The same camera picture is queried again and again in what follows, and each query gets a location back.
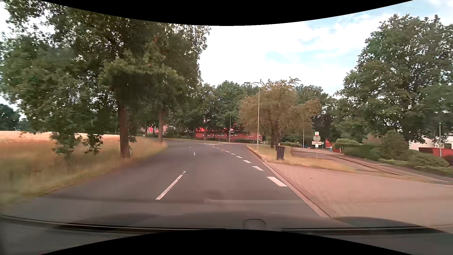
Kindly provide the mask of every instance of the sign post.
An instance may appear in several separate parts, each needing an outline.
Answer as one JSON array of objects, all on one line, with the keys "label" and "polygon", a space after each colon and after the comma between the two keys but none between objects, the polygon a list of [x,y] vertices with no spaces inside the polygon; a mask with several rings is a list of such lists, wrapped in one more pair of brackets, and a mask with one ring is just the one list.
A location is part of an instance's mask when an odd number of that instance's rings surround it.
[{"label": "sign post", "polygon": [[319,146],[319,144],[321,144],[320,140],[321,140],[321,138],[319,136],[319,132],[315,132],[314,136],[313,136],[312,144],[314,144],[316,147],[316,158],[318,158],[318,146]]}]

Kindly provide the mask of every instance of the pole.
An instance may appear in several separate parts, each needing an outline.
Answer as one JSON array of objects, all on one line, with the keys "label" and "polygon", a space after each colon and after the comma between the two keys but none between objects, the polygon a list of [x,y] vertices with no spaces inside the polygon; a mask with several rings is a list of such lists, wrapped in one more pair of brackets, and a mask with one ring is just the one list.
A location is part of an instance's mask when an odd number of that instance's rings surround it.
[{"label": "pole", "polygon": [[228,130],[228,142],[231,142],[231,112],[230,112],[230,129]]},{"label": "pole", "polygon": [[439,122],[439,156],[442,157],[442,134],[440,130],[440,122]]},{"label": "pole", "polygon": [[260,141],[260,87],[258,86],[258,125],[256,127],[256,149]]}]

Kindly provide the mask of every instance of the red brick building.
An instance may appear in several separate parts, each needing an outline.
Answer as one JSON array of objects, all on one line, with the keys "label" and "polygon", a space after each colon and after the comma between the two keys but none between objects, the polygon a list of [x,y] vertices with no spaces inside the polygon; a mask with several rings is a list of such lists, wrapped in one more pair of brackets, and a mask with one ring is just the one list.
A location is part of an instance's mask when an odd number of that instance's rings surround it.
[{"label": "red brick building", "polygon": [[[199,127],[195,131],[195,139],[204,138],[204,128]],[[260,141],[262,141],[263,137],[259,134]],[[228,141],[228,128],[225,128],[222,131],[206,131],[206,140],[221,140],[221,141]],[[231,141],[236,139],[250,139],[256,140],[256,133],[244,133],[244,132],[231,132]]]}]

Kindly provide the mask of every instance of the trash bin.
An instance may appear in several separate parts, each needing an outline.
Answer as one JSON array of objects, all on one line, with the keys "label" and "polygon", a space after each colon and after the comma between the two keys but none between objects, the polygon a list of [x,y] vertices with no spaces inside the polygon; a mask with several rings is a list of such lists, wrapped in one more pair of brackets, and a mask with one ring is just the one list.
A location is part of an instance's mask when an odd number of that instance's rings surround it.
[{"label": "trash bin", "polygon": [[284,156],[284,146],[277,145],[275,146],[275,150],[277,151],[277,160],[283,160]]}]

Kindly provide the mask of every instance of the brick sidewalk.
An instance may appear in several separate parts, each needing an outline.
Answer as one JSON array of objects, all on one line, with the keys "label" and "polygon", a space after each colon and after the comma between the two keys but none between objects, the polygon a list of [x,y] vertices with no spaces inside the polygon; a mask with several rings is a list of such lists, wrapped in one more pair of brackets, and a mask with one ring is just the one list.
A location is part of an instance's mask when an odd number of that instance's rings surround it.
[{"label": "brick sidewalk", "polygon": [[453,224],[453,186],[267,163],[339,216]]}]

